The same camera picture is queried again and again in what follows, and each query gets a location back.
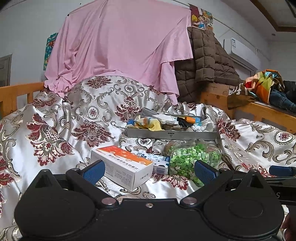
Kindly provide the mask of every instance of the orange tag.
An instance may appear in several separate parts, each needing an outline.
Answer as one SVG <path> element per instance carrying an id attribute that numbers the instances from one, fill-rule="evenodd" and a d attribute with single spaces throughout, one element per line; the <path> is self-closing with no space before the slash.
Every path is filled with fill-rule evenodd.
<path id="1" fill-rule="evenodd" d="M 147 160 L 143 157 L 137 156 L 129 151 L 125 151 L 117 146 L 107 146 L 107 147 L 103 147 L 103 148 L 98 148 L 97 151 L 106 151 L 109 152 L 117 157 L 122 157 L 125 159 L 130 159 L 132 161 L 136 161 L 140 164 L 144 164 L 146 166 L 148 166 L 149 164 L 153 163 L 153 161 Z"/>
<path id="2" fill-rule="evenodd" d="M 185 117 L 185 120 L 186 120 L 188 123 L 195 124 L 195 119 L 192 118 L 192 117 L 186 116 L 186 117 Z"/>

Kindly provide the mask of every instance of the brown down jacket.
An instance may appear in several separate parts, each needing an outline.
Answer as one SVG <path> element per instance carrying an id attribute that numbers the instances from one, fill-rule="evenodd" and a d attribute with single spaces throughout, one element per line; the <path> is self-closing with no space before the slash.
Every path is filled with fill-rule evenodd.
<path id="1" fill-rule="evenodd" d="M 175 61 L 179 102 L 196 102 L 208 83 L 237 86 L 243 81 L 214 33 L 188 27 L 193 59 Z"/>

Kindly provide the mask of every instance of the pink bedsheet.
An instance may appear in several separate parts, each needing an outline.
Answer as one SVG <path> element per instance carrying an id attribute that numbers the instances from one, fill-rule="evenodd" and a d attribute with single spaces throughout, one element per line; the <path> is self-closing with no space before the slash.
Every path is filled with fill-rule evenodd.
<path id="1" fill-rule="evenodd" d="M 72 12 L 52 50 L 45 86 L 68 91 L 85 78 L 119 75 L 179 94 L 173 61 L 193 58 L 190 10 L 156 0 L 97 0 Z"/>

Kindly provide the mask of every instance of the wooden bed rail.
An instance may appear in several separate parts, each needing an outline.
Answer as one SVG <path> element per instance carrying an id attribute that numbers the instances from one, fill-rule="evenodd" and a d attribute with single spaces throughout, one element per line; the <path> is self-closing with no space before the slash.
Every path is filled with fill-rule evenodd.
<path id="1" fill-rule="evenodd" d="M 245 113 L 250 113 L 254 116 L 253 121 L 262 121 L 262 119 L 266 119 L 280 126 L 284 126 L 286 128 L 286 131 L 290 132 L 291 134 L 296 133 L 296 117 L 289 115 L 284 111 L 278 111 L 269 106 L 257 103 L 249 103 L 245 106 L 238 107 L 234 110 L 228 110 L 228 92 L 229 85 L 210 84 L 206 91 L 202 92 L 201 98 L 197 103 L 204 103 L 216 106 L 219 109 L 224 110 L 231 119 L 234 119 L 236 110 L 240 110 Z"/>
<path id="2" fill-rule="evenodd" d="M 3 118 L 17 110 L 18 96 L 27 94 L 27 101 L 30 103 L 34 99 L 33 93 L 43 89 L 43 82 L 0 87 L 0 117 Z"/>

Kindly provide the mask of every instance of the small white box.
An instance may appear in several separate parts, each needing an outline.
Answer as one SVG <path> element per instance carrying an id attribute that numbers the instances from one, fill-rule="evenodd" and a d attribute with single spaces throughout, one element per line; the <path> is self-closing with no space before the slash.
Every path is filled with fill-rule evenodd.
<path id="1" fill-rule="evenodd" d="M 137 156 L 153 161 L 154 162 L 153 173 L 162 174 L 162 175 L 168 174 L 168 166 L 170 164 L 169 157 L 153 155 L 153 154 L 143 153 L 143 152 L 133 151 L 133 150 L 131 152 Z"/>
<path id="2" fill-rule="evenodd" d="M 116 146 L 93 149 L 91 163 L 98 159 L 105 163 L 104 176 L 129 191 L 148 181 L 153 171 L 153 161 Z"/>

